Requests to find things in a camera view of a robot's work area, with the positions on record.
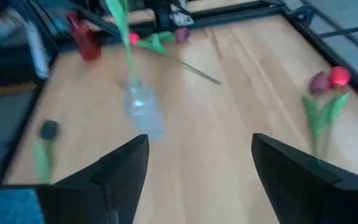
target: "red bottle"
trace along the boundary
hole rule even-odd
[[[98,58],[101,55],[101,49],[93,37],[93,31],[86,24],[81,23],[75,12],[69,13],[67,20],[70,23],[70,34],[82,58],[86,61]]]

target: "tulip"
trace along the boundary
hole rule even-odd
[[[139,35],[137,35],[137,34],[134,33],[134,32],[131,32],[131,33],[129,34],[129,43],[130,43],[131,45],[136,45],[136,43],[137,43],[138,40],[140,40]]]
[[[334,67],[328,76],[329,87],[344,87],[351,80],[351,75],[346,68]]]
[[[190,31],[187,28],[182,27],[175,30],[175,40],[177,41],[178,44],[186,42],[189,36],[190,36]]]
[[[322,95],[329,90],[328,74],[317,73],[309,82],[309,92],[312,95]]]

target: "blue surface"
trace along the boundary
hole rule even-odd
[[[0,190],[0,224],[44,224],[34,190]]]

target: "red tulip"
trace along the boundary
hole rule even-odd
[[[326,72],[317,73],[309,82],[309,92],[312,95],[321,95],[329,90],[328,74]]]
[[[137,41],[140,40],[139,35],[137,35],[135,32],[131,32],[129,34],[129,43],[131,45],[136,45]]]
[[[343,87],[347,85],[350,80],[351,74],[343,67],[334,67],[328,77],[329,87],[331,88],[336,88],[337,86]]]

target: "wooden table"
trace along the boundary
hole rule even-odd
[[[217,78],[215,85],[165,57],[134,49],[137,73],[159,97],[167,123],[150,160],[135,223],[277,223],[250,153],[252,133],[310,152],[301,104],[309,79],[329,65],[280,16],[199,30],[169,51]],[[85,63],[57,59],[17,152],[8,183],[36,183],[32,141],[44,119],[62,126],[56,182],[134,136],[122,109],[121,46]],[[358,174],[358,95],[334,127],[328,161]]]

